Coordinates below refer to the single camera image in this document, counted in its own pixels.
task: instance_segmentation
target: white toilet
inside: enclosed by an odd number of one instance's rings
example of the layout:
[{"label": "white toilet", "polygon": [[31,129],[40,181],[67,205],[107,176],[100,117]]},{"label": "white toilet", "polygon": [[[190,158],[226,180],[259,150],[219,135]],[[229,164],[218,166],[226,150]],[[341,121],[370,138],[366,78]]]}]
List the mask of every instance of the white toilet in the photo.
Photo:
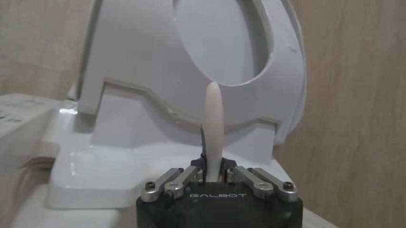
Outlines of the white toilet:
[{"label": "white toilet", "polygon": [[63,103],[42,139],[58,145],[39,151],[58,155],[51,182],[14,228],[135,227],[140,186],[202,153],[211,81],[223,94],[223,157],[290,181],[273,146],[303,113],[301,39],[286,0],[98,1],[80,99]]}]

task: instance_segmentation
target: white plastic surface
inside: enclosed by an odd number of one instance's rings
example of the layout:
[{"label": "white plastic surface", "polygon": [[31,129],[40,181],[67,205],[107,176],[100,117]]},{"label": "white plastic surface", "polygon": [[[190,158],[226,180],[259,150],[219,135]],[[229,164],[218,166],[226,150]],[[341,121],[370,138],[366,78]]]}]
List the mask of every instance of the white plastic surface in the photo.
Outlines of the white plastic surface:
[{"label": "white plastic surface", "polygon": [[263,119],[282,143],[302,115],[306,78],[281,0],[103,0],[79,111],[96,113],[108,82],[148,92],[198,124],[213,80],[226,124]]},{"label": "white plastic surface", "polygon": [[[83,143],[90,135],[80,137],[75,129],[71,135],[51,175],[47,204],[58,209],[134,205],[144,182],[186,168],[202,153],[201,126],[175,118],[146,93],[116,86],[103,93],[91,142]],[[261,122],[230,126],[223,156],[290,180],[273,165],[274,136],[274,126]]]},{"label": "white plastic surface", "polygon": [[35,155],[59,101],[23,94],[0,96],[0,175]]}]

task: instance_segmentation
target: beige wall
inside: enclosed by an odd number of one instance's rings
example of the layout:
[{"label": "beige wall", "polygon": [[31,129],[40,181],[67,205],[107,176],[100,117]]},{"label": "beige wall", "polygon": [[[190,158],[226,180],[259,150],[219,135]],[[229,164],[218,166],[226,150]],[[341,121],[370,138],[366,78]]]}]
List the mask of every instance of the beige wall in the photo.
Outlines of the beige wall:
[{"label": "beige wall", "polygon": [[[307,106],[275,156],[306,207],[339,227],[406,227],[406,1],[291,2]],[[92,4],[0,0],[0,93],[64,98]]]},{"label": "beige wall", "polygon": [[63,99],[94,0],[0,0],[0,94]]}]

